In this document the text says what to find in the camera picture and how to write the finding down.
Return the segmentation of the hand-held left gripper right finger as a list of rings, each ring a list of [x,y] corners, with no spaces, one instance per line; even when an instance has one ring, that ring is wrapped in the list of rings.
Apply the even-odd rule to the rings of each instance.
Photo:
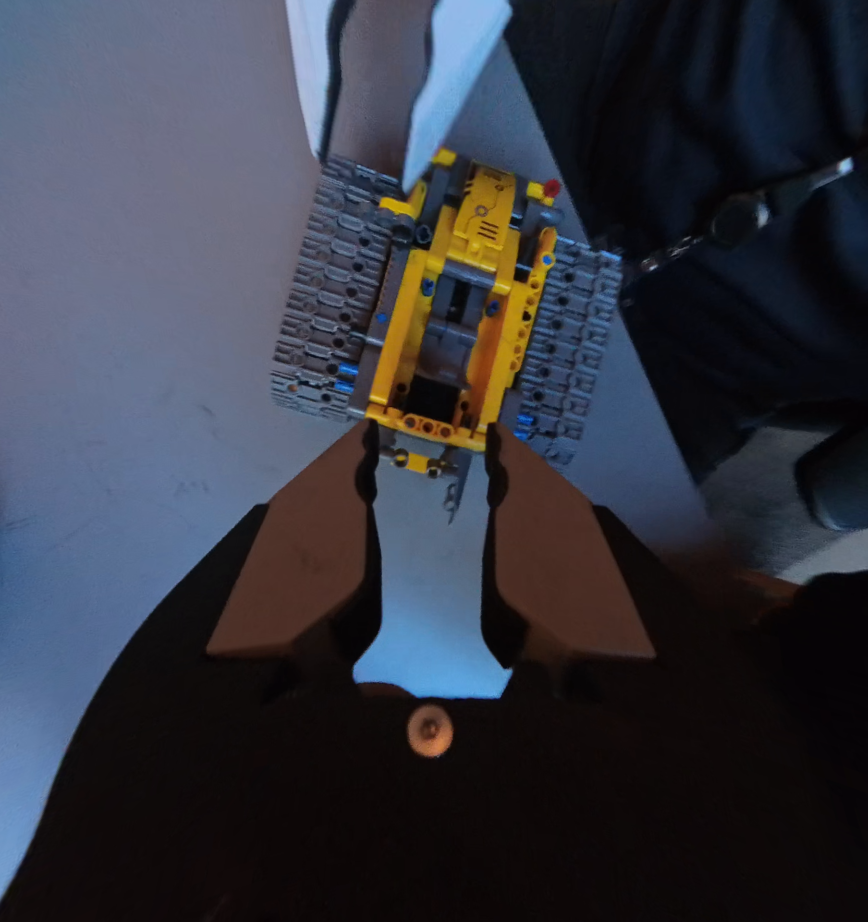
[[[653,661],[589,499],[501,423],[486,433],[481,629],[501,667]]]

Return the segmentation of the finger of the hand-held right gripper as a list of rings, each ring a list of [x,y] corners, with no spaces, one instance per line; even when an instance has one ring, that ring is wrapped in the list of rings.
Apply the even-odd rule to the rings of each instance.
[[[310,149],[326,160],[342,87],[347,1],[287,1],[293,71]]]
[[[425,34],[425,68],[413,101],[403,161],[410,191],[447,137],[509,22],[508,1],[438,1]]]

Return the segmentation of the grey desk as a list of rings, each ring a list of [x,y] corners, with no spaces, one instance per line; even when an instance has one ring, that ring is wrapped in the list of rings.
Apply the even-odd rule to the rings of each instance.
[[[282,2],[0,2],[0,897],[126,642],[339,437],[269,397],[316,178]]]

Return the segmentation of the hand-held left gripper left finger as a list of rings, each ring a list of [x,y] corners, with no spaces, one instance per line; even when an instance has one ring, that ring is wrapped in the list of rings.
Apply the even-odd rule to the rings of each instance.
[[[381,627],[379,426],[361,421],[269,500],[207,643],[211,657],[301,653],[353,667]]]

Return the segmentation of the yellow toy tracked robot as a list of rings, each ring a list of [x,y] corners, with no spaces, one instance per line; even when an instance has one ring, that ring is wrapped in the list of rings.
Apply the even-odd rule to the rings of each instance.
[[[559,189],[441,148],[406,193],[330,156],[274,347],[274,402],[375,421],[394,467],[446,483],[451,520],[494,423],[565,470],[623,267],[558,233]]]

